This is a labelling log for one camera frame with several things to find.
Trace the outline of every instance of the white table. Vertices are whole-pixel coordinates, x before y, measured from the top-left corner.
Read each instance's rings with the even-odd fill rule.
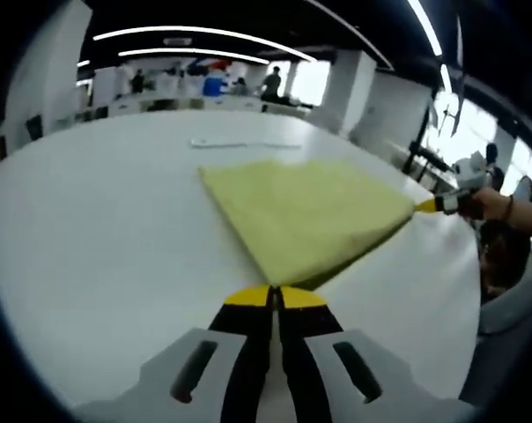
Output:
[[[192,138],[301,148],[193,149]],[[344,160],[415,200],[391,166],[299,119],[178,111],[80,125],[0,165],[0,302],[31,364],[65,404],[115,397],[140,366],[260,272],[203,189],[199,166]],[[456,397],[476,343],[479,274],[457,217],[416,216],[321,290],[345,329],[407,360]]]

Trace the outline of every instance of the window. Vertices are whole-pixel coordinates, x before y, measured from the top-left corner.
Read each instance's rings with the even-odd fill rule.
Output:
[[[495,138],[496,119],[465,100],[462,104],[458,131],[452,137],[455,116],[459,102],[455,94],[440,92],[434,102],[438,117],[437,128],[429,128],[426,133],[426,146],[438,153],[448,164],[467,158],[479,151],[485,156],[485,147]]]
[[[270,62],[268,65],[268,71],[267,75],[272,73],[274,71],[274,68],[277,66],[280,68],[280,78],[282,79],[282,83],[277,89],[277,95],[282,97],[285,93],[285,84],[287,83],[287,75],[290,72],[290,66],[292,64],[290,62]]]
[[[292,84],[292,97],[320,106],[329,80],[330,62],[299,62]]]
[[[517,138],[501,194],[506,196],[513,194],[522,176],[528,176],[532,180],[532,152],[524,141]]]

